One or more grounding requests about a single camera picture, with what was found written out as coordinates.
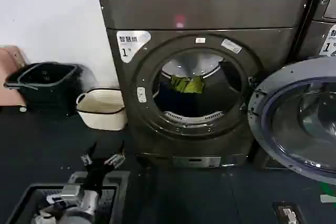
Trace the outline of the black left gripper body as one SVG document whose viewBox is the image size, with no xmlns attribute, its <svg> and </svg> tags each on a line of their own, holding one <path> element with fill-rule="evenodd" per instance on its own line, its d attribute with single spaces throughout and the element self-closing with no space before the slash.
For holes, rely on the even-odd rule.
<svg viewBox="0 0 336 224">
<path fill-rule="evenodd" d="M 103 180 L 109 172 L 109 165 L 101 158 L 94 159 L 87 166 L 87 176 L 82 184 L 83 190 L 102 190 Z"/>
</svg>

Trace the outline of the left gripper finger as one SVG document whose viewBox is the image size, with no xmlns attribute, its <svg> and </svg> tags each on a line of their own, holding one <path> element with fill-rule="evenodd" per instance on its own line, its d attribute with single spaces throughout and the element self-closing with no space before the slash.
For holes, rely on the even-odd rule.
<svg viewBox="0 0 336 224">
<path fill-rule="evenodd" d="M 87 148 L 81 155 L 80 158 L 85 166 L 92 164 L 92 156 L 95 152 L 97 142 L 94 142 L 89 148 Z"/>
<path fill-rule="evenodd" d="M 113 154 L 107 160 L 104 161 L 104 165 L 118 168 L 124 163 L 124 142 L 122 142 L 117 153 Z"/>
</svg>

